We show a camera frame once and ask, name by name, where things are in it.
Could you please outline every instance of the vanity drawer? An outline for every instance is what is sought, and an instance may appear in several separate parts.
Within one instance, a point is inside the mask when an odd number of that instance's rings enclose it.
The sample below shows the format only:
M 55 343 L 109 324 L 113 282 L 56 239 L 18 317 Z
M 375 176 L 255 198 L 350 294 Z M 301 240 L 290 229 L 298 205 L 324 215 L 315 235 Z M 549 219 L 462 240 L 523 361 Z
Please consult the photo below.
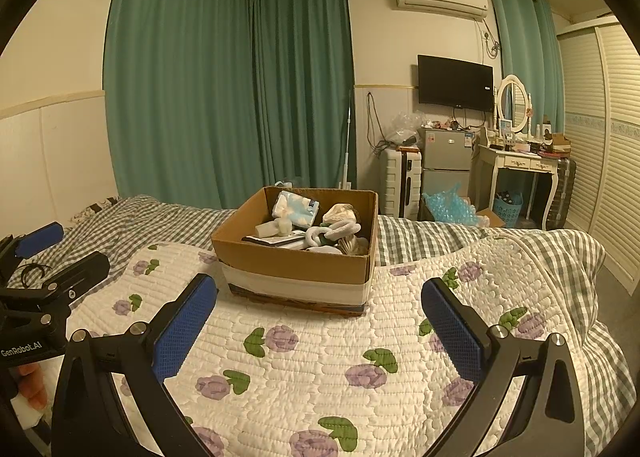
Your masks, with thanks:
M 520 168 L 521 170 L 529 169 L 530 159 L 525 159 L 524 157 L 516 157 L 516 156 L 506 156 L 504 158 L 504 167 L 513 167 Z
M 532 159 L 531 169 L 542 170 L 545 172 L 553 172 L 555 163 L 556 161 L 551 161 L 547 159 Z

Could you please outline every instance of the pillow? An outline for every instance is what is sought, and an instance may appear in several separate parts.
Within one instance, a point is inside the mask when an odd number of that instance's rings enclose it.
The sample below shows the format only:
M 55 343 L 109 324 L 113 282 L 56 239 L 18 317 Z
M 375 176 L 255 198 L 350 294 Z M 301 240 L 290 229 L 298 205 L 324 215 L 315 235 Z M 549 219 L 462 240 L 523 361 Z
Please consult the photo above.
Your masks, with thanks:
M 82 210 L 81 212 L 71 217 L 69 219 L 69 223 L 71 224 L 71 227 L 74 228 L 81 222 L 84 222 L 85 220 L 87 220 L 88 218 L 93 217 L 94 215 L 100 213 L 103 210 L 111 208 L 114 204 L 117 204 L 120 200 L 121 200 L 120 197 L 116 196 L 116 197 L 109 197 L 104 201 L 94 202 L 94 204 L 87 206 L 84 210 Z

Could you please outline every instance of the purple flower pattern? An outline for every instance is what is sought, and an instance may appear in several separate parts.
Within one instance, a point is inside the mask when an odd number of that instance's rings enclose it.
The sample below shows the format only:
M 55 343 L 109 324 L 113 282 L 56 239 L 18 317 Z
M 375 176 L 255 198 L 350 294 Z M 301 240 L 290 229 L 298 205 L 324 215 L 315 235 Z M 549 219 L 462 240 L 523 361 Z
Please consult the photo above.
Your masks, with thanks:
M 389 269 L 389 272 L 394 277 L 405 277 L 406 275 L 413 272 L 414 269 L 415 265 L 403 265 L 402 267 L 392 267 L 391 269 Z
M 289 352 L 298 345 L 298 335 L 286 325 L 276 325 L 267 332 L 264 344 L 274 352 Z
M 136 262 L 136 265 L 133 266 L 133 274 L 136 277 L 139 277 L 140 275 L 144 274 L 144 272 L 146 271 L 146 268 L 148 267 L 149 263 L 146 260 L 138 260 Z
M 131 302 L 127 300 L 118 300 L 113 304 L 112 309 L 119 316 L 126 316 L 131 310 Z
M 527 340 L 535 340 L 545 333 L 546 320 L 539 312 L 524 316 L 518 324 L 516 332 L 513 333 L 517 338 L 525 338 Z
M 213 253 L 206 253 L 201 251 L 198 253 L 198 257 L 202 263 L 214 263 L 218 261 L 218 257 Z
M 127 383 L 127 378 L 124 376 L 122 376 L 122 380 L 120 382 L 120 392 L 122 392 L 122 395 L 126 395 L 127 397 L 131 397 L 133 395 L 129 388 L 129 383 Z
M 220 400 L 231 391 L 231 385 L 222 376 L 199 377 L 196 390 L 204 397 Z
M 457 377 L 444 388 L 442 404 L 446 407 L 459 407 L 465 402 L 473 387 L 473 382 Z
M 338 443 L 320 430 L 296 432 L 289 439 L 292 457 L 337 457 Z
M 436 333 L 433 333 L 429 338 L 429 346 L 433 352 L 445 352 L 444 345 Z
M 370 363 L 362 363 L 349 368 L 344 377 L 352 387 L 377 389 L 386 383 L 386 372 Z
M 213 457 L 224 457 L 225 445 L 220 439 L 220 436 L 210 428 L 204 428 L 203 426 L 194 426 L 193 431 L 196 433 L 200 440 L 204 443 L 204 446 L 211 452 Z
M 476 280 L 480 275 L 482 275 L 482 266 L 474 260 L 463 263 L 458 271 L 458 279 L 462 282 Z

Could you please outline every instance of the green curtain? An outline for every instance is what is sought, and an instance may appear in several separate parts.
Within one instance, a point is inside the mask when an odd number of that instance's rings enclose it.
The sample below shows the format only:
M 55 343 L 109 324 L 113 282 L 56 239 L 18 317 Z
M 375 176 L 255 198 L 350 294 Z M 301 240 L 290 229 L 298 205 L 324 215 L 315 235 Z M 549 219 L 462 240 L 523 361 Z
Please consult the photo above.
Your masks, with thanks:
M 263 172 L 336 187 L 353 88 L 347 0 L 250 0 L 250 17 Z M 352 111 L 353 152 L 354 124 Z M 353 155 L 352 182 L 354 167 Z
M 239 206 L 260 163 L 248 0 L 112 0 L 103 84 L 118 191 Z
M 560 47 L 547 0 L 492 0 L 500 33 L 502 72 L 515 74 L 531 93 L 533 126 L 549 117 L 564 130 Z

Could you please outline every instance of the gray plaid sheet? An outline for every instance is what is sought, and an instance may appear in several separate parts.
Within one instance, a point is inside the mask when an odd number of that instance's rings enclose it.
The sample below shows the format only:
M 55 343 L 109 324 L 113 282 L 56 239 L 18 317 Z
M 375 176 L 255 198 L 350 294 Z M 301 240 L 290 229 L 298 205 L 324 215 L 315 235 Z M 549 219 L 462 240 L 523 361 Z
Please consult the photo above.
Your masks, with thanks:
M 604 248 L 581 231 L 498 230 L 440 222 L 414 222 L 381 215 L 379 264 L 413 262 L 453 253 L 490 235 L 511 235 L 526 244 L 564 296 L 587 358 L 590 409 L 584 412 L 585 455 L 596 456 L 636 401 L 622 350 L 597 321 L 596 274 Z
M 116 280 L 133 254 L 149 244 L 172 242 L 212 249 L 211 232 L 232 212 L 164 204 L 148 196 L 124 199 L 67 230 L 59 244 L 36 260 L 56 271 L 93 251 L 104 253 L 111 270 L 107 279 L 92 290 L 94 293 Z M 605 256 L 599 243 L 572 230 L 491 230 L 381 215 L 378 263 L 390 265 L 438 257 L 496 234 L 516 235 L 524 242 L 543 262 L 565 297 L 590 366 L 590 409 L 584 413 L 585 455 L 594 457 L 636 400 L 625 357 L 606 326 L 596 320 L 598 303 L 593 282 Z M 20 285 L 19 271 L 10 284 Z

